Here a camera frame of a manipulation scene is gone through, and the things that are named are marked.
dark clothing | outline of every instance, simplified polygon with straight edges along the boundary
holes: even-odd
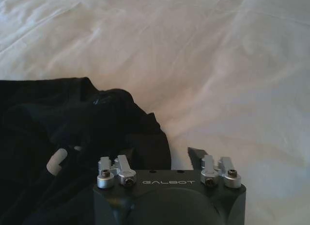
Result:
[[[133,169],[170,169],[166,135],[120,89],[88,78],[0,81],[0,224],[93,224],[101,156],[126,154]],[[62,169],[46,168],[59,149]]]

metal clamp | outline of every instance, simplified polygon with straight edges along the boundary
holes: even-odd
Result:
[[[114,185],[114,176],[118,176],[120,184],[125,187],[131,187],[137,181],[137,173],[130,168],[125,155],[117,156],[113,165],[109,157],[101,157],[98,162],[98,171],[97,186],[100,189],[111,188]]]
[[[219,174],[214,170],[214,160],[210,155],[204,156],[204,169],[201,171],[201,182],[212,188],[218,184]]]
[[[229,157],[221,157],[218,166],[214,166],[211,155],[205,155],[201,161],[201,182],[211,188],[218,184],[219,176],[224,179],[225,186],[237,189],[241,186],[241,177],[235,170]]]
[[[115,166],[120,170],[118,176],[121,185],[124,185],[125,187],[131,187],[136,183],[137,173],[130,168],[125,155],[117,156],[117,159],[115,160]]]
[[[233,167],[231,158],[222,157],[218,162],[218,166],[222,170],[225,186],[234,189],[241,187],[241,177]]]
[[[110,170],[111,161],[109,157],[101,157],[98,162],[99,175],[97,176],[97,186],[100,189],[111,188],[114,185],[114,174]]]

black screw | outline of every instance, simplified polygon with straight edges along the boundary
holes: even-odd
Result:
[[[133,179],[131,179],[131,178],[126,178],[126,179],[124,180],[124,186],[125,186],[125,187],[131,187],[131,186],[133,186],[133,185],[134,185]]]
[[[101,171],[101,175],[102,175],[103,177],[109,177],[109,176],[110,176],[110,170],[107,170],[107,169],[102,170],[102,171]]]
[[[237,176],[238,176],[237,171],[236,171],[236,170],[234,170],[234,169],[230,169],[230,170],[228,170],[227,174],[228,174],[230,177],[233,177],[233,178],[235,178],[235,177],[237,177]]]
[[[214,180],[212,178],[207,178],[205,181],[204,181],[206,187],[209,187],[209,188],[213,188],[216,186],[216,183],[214,182]]]

white fabric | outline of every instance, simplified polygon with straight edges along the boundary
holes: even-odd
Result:
[[[232,157],[246,224],[309,224],[310,0],[0,0],[0,27],[1,79],[126,89],[174,168]]]

bolt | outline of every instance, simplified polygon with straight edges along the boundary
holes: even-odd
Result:
[[[234,169],[230,169],[227,171],[228,176],[236,178],[238,176],[238,172]]]
[[[110,170],[107,170],[107,169],[102,170],[102,171],[101,171],[101,175],[102,175],[103,177],[109,177],[109,176],[110,176]]]
[[[204,183],[205,183],[206,187],[209,187],[209,188],[213,188],[216,186],[216,184],[212,178],[207,178]]]
[[[125,187],[131,187],[131,186],[133,186],[133,185],[134,185],[133,179],[131,179],[131,178],[126,178],[126,179],[124,180],[124,186],[125,186]]]

